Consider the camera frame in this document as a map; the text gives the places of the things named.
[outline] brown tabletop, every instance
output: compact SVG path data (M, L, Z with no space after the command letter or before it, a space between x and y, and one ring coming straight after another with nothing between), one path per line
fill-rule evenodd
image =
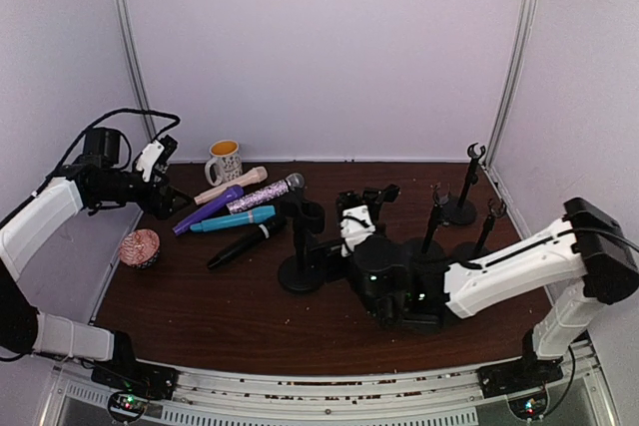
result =
M339 192L383 188L390 183L401 186L401 194L381 211L387 235L397 241L423 235L432 207L430 186L441 182L459 192L466 170L466 165L457 164L286 163L266 167L270 182L293 172L305 176L307 198L326 210L320 240L337 237L334 201ZM201 165L175 165L169 175L175 187L190 195L207 188ZM479 218L472 226L441 227L436 239L446 251L478 237L491 197L495 193L480 174L470 192ZM175 237L171 228L192 210L167 221L143 216L139 228L152 228L160 236L160 259L143 271L121 265L98 314L98 325L131 335L141 359L259 374L427 370L517 356L525 331L549 310L545 292L537 289L434 335L382 330L366 315L345 280L305 296L282 290L278 267L294 252L290 226L233 263L209 272L209 258L246 230ZM505 217L497 222L487 245L499 249L516 241L518 236Z

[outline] mug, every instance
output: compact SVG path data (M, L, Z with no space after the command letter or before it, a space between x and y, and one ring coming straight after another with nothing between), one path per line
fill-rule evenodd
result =
M204 175L213 187L236 179L242 174L240 145L233 140L222 140L211 145L211 159L204 165ZM211 178L211 167L215 177Z

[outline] microphone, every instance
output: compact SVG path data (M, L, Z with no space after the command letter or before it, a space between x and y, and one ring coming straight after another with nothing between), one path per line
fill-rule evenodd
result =
M207 219L209 216L213 216L217 211L221 210L228 202L238 199L244 194L244 190L239 185L233 185L227 188L224 192L212 202L207 203L203 207L197 209L194 213L184 218L178 224L173 227L173 233L180 235L189 231L189 227Z
M234 180L226 182L225 184L221 184L219 187L215 187L214 189L202 192L197 197L193 198L193 200L196 201L196 205L205 204L206 202L210 202L215 197L219 197L220 194L231 185L246 187L251 184L258 184L266 180L268 175L269 174L267 173L267 169L265 169L264 167L255 167L254 169L250 169L248 172L246 172L242 176L237 177Z
M205 219L199 223L191 225L191 231L195 233L206 233L216 229L233 228L250 223L262 223L271 216L276 215L276 208L272 205L257 207L244 213L227 214L218 218Z
M267 238L270 238L274 234L282 231L287 225L287 218L282 214L276 214L267 219L264 223L259 224L255 231L249 233L237 241L231 243L224 248L207 263L209 270L216 269L223 264L233 261L245 251L253 248L257 244L260 244Z
M302 174L290 174L284 180L270 184L263 189L259 189L250 195L246 195L239 200L230 202L227 205L230 213L245 212L266 202L270 202L277 197L290 192L292 189L301 189L304 186L304 177Z

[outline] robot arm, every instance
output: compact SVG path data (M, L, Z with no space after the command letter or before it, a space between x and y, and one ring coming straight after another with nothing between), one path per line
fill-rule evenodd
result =
M106 362L110 364L105 369L120 376L131 378L148 373L163 376L166 383L162 368L149 372L136 361L125 333L38 311L17 286L22 271L40 246L84 208L95 213L135 202L144 212L166 218L191 203L189 197L169 186L165 176L166 161L177 146L171 137L149 144L132 170L124 172L114 168L119 148L113 147L113 138L118 136L111 129L91 131L83 155L60 169L59 177L0 228L0 346L19 354L46 353ZM105 202L115 206L105 206ZM118 374L104 382L117 385ZM147 384L159 383L154 378L143 379ZM170 394L166 385L163 389L152 395ZM149 396L149 391L141 395Z
M584 199L536 235L486 257L427 263L371 232L366 205L341 212L348 279L383 326L422 332L467 318L504 299L574 279L524 340L529 360L556 362L607 304L639 288L639 272L617 221Z

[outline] white backdrop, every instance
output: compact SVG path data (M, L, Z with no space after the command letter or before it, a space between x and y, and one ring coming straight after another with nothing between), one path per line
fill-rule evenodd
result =
M0 0L0 217L40 185L92 120L133 105L113 0ZM139 118L117 123L134 149ZM137 208L65 223L19 285L43 311L88 321L101 281ZM0 355L10 353L0 348ZM0 365L0 423L35 424L53 362Z
M487 142L520 0L128 0L176 160L465 159Z
M536 231L584 197L639 240L639 0L539 0L495 167ZM639 293L590 328L622 424L637 424Z

